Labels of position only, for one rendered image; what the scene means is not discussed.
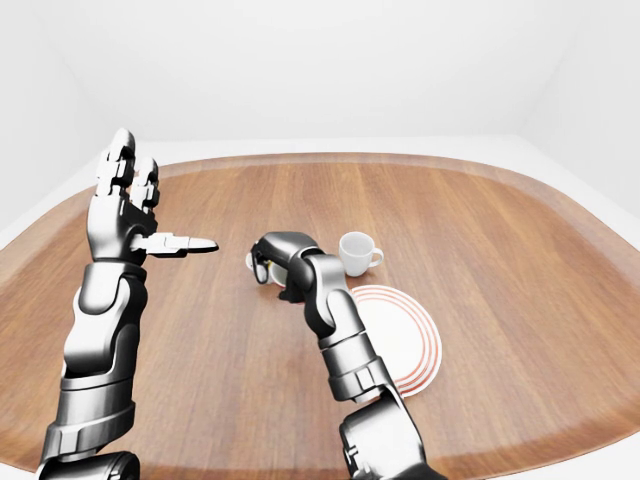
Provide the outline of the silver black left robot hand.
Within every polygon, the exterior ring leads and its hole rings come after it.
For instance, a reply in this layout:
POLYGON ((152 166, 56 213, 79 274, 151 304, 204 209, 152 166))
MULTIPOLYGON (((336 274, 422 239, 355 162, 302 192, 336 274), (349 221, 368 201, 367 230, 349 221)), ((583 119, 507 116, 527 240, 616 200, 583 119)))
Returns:
POLYGON ((135 150, 133 134, 121 128, 101 154, 87 218, 93 260, 140 265, 148 255, 180 258, 217 251, 213 240, 157 231, 158 165, 151 157, 138 158, 135 150))

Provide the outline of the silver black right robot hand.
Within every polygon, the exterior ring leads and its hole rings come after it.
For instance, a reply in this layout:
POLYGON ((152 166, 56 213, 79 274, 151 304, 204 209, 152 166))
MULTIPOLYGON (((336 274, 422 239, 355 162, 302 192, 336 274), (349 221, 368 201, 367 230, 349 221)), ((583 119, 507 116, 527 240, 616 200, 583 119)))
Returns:
POLYGON ((259 284, 267 283, 267 262, 271 261, 287 271, 286 285, 279 298, 290 303, 301 303, 305 301, 305 294, 315 280, 315 274, 304 258, 323 254, 323 251, 305 233, 280 231, 263 235, 255 242, 250 253, 253 273, 259 284))

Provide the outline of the red and white mug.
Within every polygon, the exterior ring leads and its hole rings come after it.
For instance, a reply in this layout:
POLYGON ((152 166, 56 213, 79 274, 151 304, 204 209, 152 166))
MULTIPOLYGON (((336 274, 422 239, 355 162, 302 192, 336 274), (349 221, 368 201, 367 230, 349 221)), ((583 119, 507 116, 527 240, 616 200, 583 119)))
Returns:
POLYGON ((276 284, 281 288, 286 286, 287 270, 271 260, 266 260, 258 272, 265 278, 266 284, 276 284))

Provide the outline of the white plate with red rings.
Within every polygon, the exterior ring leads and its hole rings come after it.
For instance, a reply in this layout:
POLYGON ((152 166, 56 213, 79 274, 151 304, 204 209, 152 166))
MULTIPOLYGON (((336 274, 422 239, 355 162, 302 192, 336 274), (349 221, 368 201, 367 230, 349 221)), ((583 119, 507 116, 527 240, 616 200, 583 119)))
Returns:
POLYGON ((438 328, 413 297, 383 285, 351 290, 376 353, 404 398, 426 389, 436 378, 443 357, 438 328))

